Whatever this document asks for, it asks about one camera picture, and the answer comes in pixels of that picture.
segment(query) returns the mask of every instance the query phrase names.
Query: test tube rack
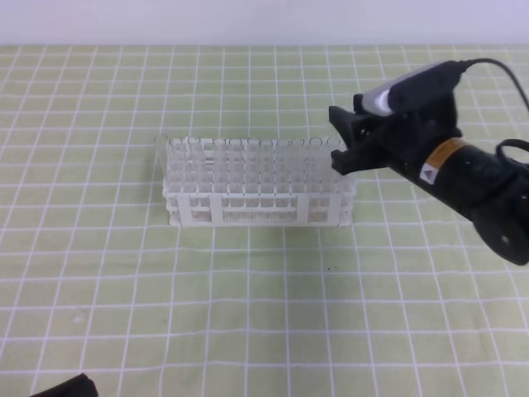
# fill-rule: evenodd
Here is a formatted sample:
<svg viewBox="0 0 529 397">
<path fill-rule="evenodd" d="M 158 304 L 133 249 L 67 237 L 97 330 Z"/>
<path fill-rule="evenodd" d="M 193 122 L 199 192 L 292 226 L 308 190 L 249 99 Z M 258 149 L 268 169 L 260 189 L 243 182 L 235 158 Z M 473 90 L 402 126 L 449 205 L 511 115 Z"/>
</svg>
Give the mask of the test tube rack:
<svg viewBox="0 0 529 397">
<path fill-rule="evenodd" d="M 174 226 L 347 226 L 356 182 L 331 168 L 337 138 L 155 138 Z"/>
</svg>

